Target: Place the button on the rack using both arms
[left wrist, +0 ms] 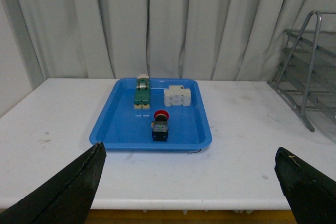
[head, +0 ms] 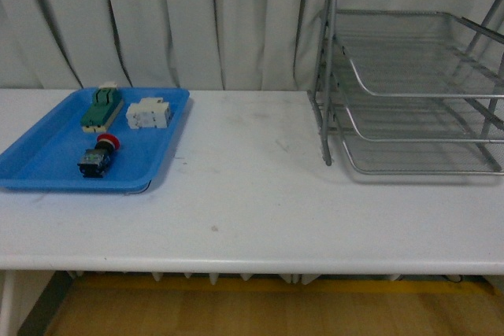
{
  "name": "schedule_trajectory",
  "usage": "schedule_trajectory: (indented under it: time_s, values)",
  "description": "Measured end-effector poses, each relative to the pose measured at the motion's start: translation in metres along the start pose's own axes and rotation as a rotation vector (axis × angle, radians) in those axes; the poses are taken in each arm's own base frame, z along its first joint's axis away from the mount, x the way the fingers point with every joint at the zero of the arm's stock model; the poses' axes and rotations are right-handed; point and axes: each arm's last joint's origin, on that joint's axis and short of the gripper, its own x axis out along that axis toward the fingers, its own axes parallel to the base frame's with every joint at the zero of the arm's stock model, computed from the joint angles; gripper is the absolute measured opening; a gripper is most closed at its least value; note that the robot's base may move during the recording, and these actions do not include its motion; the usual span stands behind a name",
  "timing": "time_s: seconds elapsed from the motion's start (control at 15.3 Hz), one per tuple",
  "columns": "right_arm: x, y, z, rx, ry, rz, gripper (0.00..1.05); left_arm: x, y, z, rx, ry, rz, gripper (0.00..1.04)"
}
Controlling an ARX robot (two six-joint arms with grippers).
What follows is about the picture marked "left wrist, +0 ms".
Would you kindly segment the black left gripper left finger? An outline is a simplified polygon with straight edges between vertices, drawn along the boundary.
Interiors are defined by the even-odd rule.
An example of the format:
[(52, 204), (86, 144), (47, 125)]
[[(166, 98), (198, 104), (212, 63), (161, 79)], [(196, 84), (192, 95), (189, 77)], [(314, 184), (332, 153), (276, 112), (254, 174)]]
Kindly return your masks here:
[(25, 198), (1, 212), (1, 223), (85, 223), (106, 160), (96, 143)]

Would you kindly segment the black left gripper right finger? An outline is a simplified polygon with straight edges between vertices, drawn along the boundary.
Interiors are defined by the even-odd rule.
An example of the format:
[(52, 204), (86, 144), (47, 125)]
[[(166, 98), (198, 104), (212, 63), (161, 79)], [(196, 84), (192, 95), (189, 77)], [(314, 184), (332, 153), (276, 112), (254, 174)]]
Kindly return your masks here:
[(335, 181), (287, 149), (278, 148), (275, 173), (297, 223), (335, 223)]

